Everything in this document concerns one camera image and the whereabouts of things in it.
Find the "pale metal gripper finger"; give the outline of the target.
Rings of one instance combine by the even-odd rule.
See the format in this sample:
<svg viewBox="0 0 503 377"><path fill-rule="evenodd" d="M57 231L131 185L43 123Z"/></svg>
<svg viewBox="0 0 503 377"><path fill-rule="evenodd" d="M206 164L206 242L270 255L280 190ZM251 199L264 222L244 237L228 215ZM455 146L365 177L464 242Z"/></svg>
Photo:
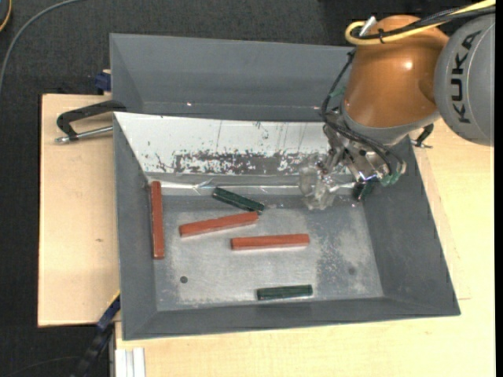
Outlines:
<svg viewBox="0 0 503 377"><path fill-rule="evenodd" d="M320 176L321 195L319 197L307 197L307 208L309 210L324 210L330 207L339 190L339 185L333 176Z"/></svg>
<svg viewBox="0 0 503 377"><path fill-rule="evenodd" d="M299 167L299 190L305 197L321 195L320 167L318 160L307 160Z"/></svg>

